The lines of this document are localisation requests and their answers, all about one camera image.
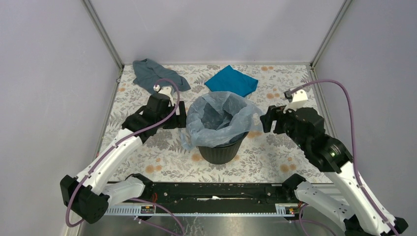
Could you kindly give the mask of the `black ribbed trash bin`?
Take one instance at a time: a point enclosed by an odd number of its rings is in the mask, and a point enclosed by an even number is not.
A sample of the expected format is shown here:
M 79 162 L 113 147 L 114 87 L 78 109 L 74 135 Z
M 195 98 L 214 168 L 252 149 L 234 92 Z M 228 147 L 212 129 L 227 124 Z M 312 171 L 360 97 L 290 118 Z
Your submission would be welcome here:
M 242 133 L 232 139 L 231 142 L 216 147 L 197 146 L 200 155 L 209 163 L 215 165 L 226 164 L 234 159 L 237 152 L 249 132 Z

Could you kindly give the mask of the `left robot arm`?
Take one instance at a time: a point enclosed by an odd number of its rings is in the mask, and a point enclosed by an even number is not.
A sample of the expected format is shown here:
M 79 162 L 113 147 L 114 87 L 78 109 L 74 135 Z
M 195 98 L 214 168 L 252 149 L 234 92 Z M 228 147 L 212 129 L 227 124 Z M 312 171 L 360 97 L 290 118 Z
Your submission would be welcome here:
M 70 212 L 82 221 L 94 224 L 103 217 L 110 206 L 137 198 L 147 202 L 152 197 L 152 188 L 135 177 L 108 185 L 108 181 L 127 157 L 141 147 L 158 129 L 184 128 L 186 111 L 184 101 L 173 103 L 170 96 L 152 94 L 146 105 L 129 115 L 113 141 L 99 156 L 75 177 L 64 176 L 60 181 L 66 223 Z

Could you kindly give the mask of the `light blue trash bag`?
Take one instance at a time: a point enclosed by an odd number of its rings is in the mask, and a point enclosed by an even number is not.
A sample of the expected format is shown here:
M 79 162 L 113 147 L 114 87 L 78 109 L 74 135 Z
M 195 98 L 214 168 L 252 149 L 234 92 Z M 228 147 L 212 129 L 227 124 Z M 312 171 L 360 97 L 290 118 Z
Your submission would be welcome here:
M 263 131 L 260 116 L 265 113 L 248 99 L 229 91 L 209 92 L 196 98 L 186 115 L 181 145 L 193 148 L 227 145 L 244 133 Z

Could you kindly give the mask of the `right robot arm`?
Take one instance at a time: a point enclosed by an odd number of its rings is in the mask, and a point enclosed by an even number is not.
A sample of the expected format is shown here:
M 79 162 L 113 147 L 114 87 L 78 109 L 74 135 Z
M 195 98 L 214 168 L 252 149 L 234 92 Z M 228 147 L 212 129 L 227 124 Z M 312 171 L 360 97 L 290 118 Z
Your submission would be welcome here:
M 306 159 L 327 176 L 345 203 L 328 196 L 298 174 L 284 182 L 282 196 L 304 202 L 337 224 L 347 236 L 394 236 L 408 223 L 390 214 L 371 193 L 362 177 L 356 177 L 353 157 L 344 144 L 325 133 L 324 118 L 313 108 L 285 110 L 270 106 L 260 117 L 264 132 L 286 134 Z

